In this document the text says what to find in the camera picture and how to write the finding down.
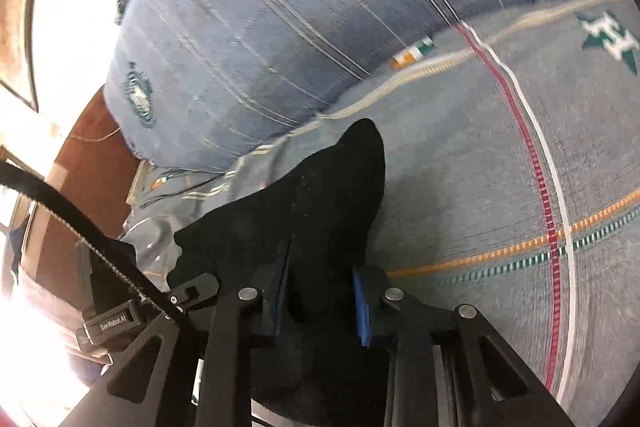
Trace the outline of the black pants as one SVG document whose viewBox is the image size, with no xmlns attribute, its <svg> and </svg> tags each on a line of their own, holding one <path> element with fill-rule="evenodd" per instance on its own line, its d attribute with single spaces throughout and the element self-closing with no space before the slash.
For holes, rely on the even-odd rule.
<svg viewBox="0 0 640 427">
<path fill-rule="evenodd" d="M 384 421 L 388 356 L 358 332 L 354 272 L 385 183 L 382 136 L 352 124 L 283 178 L 178 231 L 171 286 L 200 274 L 264 295 L 278 335 L 250 355 L 253 399 L 311 426 Z"/>
</svg>

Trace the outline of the brown wooden headboard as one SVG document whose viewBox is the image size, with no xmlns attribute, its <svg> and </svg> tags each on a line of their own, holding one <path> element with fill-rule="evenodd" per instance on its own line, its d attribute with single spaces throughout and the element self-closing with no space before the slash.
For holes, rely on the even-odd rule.
<svg viewBox="0 0 640 427">
<path fill-rule="evenodd" d="M 76 120 L 46 182 L 86 215 L 106 236 L 122 233 L 126 203 L 139 161 L 98 90 Z M 91 303 L 90 270 L 100 259 L 80 238 L 38 206 L 25 237 L 21 291 L 66 329 L 77 329 Z"/>
</svg>

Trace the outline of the grey patterned bed sheet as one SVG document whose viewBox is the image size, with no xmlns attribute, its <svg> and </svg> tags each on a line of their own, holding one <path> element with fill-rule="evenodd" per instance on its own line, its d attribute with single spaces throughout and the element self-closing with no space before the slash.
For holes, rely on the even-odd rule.
<svg viewBox="0 0 640 427">
<path fill-rule="evenodd" d="M 220 176 L 156 168 L 124 225 L 165 286 L 172 236 L 371 119 L 386 187 L 368 258 L 472 303 L 578 426 L 639 421 L 639 10 L 560 0 L 475 17 Z"/>
</svg>

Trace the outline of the framed picture on wall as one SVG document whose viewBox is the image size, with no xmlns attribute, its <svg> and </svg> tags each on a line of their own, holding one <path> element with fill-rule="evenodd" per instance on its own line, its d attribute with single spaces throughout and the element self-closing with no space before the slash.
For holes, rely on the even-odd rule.
<svg viewBox="0 0 640 427">
<path fill-rule="evenodd" d="M 36 0 L 1 0 L 1 87 L 39 112 L 32 54 Z"/>
</svg>

